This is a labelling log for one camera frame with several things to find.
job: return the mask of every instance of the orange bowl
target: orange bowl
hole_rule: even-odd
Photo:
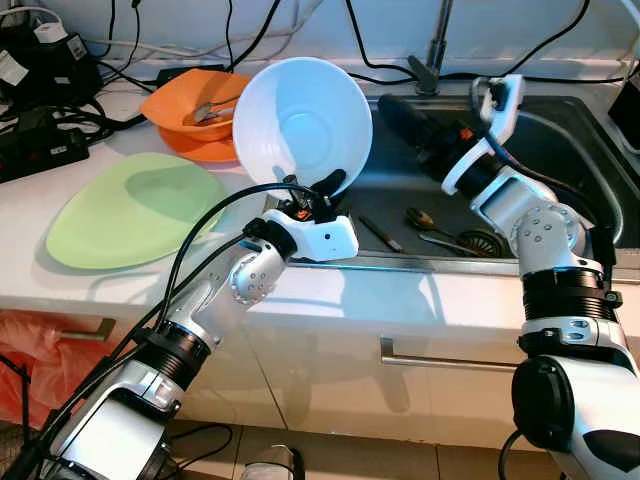
[[[206,102],[224,102],[238,97],[249,83],[249,77],[233,73],[193,69],[174,78],[153,92],[140,106],[151,123],[170,132],[186,135],[201,142],[212,142],[231,135],[232,119],[189,125],[193,111]],[[238,99],[220,105],[234,107]]]
[[[194,162],[226,163],[237,162],[236,151],[231,138],[216,142],[202,142],[158,127],[158,133],[164,143],[181,157]]]

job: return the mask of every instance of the kitchen sink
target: kitchen sink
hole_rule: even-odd
[[[454,120],[472,123],[466,97],[404,99],[444,124]],[[517,261],[508,252],[498,259],[459,257],[418,238],[405,216],[408,207],[428,212],[438,226],[454,235],[487,226],[469,210],[465,198],[446,195],[422,172],[415,150],[385,125],[377,111],[377,98],[370,98],[369,104],[374,125],[371,153],[340,204],[351,212],[360,242],[358,257],[296,264],[517,275]],[[506,147],[527,167],[573,185],[603,209],[615,229],[618,265],[614,278],[640,281],[640,179],[584,103],[572,97],[525,97]],[[362,224],[361,216],[372,220],[408,253],[391,251]]]

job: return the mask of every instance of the green plate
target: green plate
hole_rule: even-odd
[[[194,163],[160,153],[132,155],[67,203],[49,230],[47,250],[60,263],[82,269],[149,262],[177,250],[194,223],[225,196],[222,182]]]

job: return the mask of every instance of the white wall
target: white wall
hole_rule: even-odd
[[[232,34],[251,33],[262,24],[272,0],[234,0]],[[301,0],[302,8],[309,0]],[[68,30],[105,38],[108,0],[42,0],[59,12]],[[130,0],[116,0],[115,38],[134,38]],[[282,0],[272,28],[285,28],[294,0]],[[433,35],[439,0],[353,0],[372,59],[410,53],[422,58]],[[447,59],[515,58],[572,19],[582,0],[455,0]],[[227,0],[143,0],[142,41],[204,48],[224,39]],[[544,58],[616,59],[626,55],[635,26],[618,0],[592,0],[580,25],[542,53]],[[281,40],[270,40],[257,55]],[[242,45],[234,49],[241,51]],[[122,56],[122,50],[114,50]],[[343,0],[325,0],[282,56],[357,58]]]

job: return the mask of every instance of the red plastic bag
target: red plastic bag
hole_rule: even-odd
[[[0,354],[31,376],[29,423],[41,428],[52,408],[58,408],[110,348],[104,343],[61,339],[70,326],[59,315],[0,310]],[[22,421],[21,380],[0,363],[0,420]]]

